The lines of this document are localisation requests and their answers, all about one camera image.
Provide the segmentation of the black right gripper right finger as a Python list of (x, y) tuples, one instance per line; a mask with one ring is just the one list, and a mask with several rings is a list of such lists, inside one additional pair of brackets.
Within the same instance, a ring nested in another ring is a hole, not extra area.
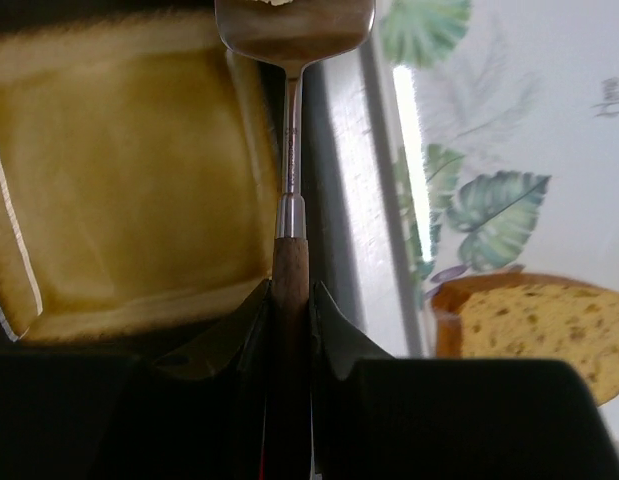
[(576, 371), (555, 360), (398, 359), (310, 297), (316, 468), (325, 479), (619, 479)]

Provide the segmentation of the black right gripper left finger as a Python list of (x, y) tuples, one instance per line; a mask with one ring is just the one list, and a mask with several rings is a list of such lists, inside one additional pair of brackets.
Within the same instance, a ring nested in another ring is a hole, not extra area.
[(0, 348), (0, 479), (255, 479), (270, 285), (207, 328)]

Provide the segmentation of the silver cake server wooden handle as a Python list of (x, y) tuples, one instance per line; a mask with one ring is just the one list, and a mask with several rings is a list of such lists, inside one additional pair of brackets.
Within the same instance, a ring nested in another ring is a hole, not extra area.
[(234, 53), (281, 68), (285, 102), (267, 362), (263, 476), (311, 476), (310, 297), (306, 209), (301, 192), (303, 72), (352, 51), (369, 36), (372, 1), (218, 1), (217, 27)]

